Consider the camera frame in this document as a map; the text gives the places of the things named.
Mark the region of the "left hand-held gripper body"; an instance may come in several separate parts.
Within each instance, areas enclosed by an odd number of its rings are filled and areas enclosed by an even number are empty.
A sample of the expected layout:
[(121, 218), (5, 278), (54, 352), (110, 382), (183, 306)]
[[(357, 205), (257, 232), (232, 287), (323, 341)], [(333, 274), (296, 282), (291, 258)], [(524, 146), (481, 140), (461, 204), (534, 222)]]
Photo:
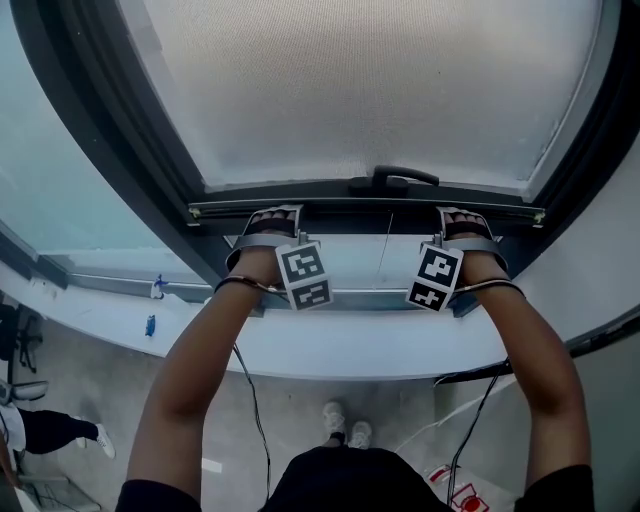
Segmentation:
[(250, 278), (238, 277), (237, 280), (260, 289), (264, 293), (285, 297), (294, 311), (308, 311), (333, 302), (333, 292), (329, 274), (321, 260), (320, 244), (307, 241), (303, 245), (296, 243), (295, 237), (277, 235), (240, 236), (227, 257), (226, 264), (231, 270), (242, 248), (267, 246), (275, 249), (281, 283), (265, 286)]

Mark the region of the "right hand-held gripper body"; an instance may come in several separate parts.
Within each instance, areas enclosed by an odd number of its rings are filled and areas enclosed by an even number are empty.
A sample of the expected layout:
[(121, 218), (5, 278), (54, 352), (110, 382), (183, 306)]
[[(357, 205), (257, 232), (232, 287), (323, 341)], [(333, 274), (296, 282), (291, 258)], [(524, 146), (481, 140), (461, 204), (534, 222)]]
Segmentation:
[(421, 243), (416, 274), (406, 294), (406, 302), (429, 311), (443, 311), (456, 293), (462, 262), (467, 252), (492, 254), (506, 270), (498, 244), (486, 238), (443, 240), (437, 235)]

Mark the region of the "person's right hand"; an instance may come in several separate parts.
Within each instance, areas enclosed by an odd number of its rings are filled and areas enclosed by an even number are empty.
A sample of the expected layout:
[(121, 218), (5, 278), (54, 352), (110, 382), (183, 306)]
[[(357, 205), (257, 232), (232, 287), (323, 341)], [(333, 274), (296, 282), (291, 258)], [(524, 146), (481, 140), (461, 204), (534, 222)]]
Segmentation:
[[(453, 226), (460, 223), (473, 223), (486, 228), (486, 222), (483, 218), (476, 215), (467, 215), (461, 212), (455, 214), (445, 213), (444, 222), (447, 226), (447, 234), (452, 240), (466, 238), (480, 238), (481, 235), (475, 232), (460, 232), (455, 235), (450, 234)], [(474, 285), (492, 279), (508, 279), (509, 276), (501, 268), (499, 262), (495, 259), (495, 255), (484, 251), (469, 251), (464, 255), (461, 279), (465, 285)]]

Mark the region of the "person's left hand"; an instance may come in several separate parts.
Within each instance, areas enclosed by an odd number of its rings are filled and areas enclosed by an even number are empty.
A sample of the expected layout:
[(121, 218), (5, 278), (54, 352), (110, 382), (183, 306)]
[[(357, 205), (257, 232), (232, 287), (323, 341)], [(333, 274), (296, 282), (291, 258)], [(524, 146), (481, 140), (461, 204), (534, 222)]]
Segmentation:
[[(247, 233), (248, 235), (266, 234), (294, 237), (294, 233)], [(267, 246), (245, 247), (240, 250), (230, 275), (244, 276), (265, 286), (275, 286), (280, 281), (280, 271), (275, 249)]]

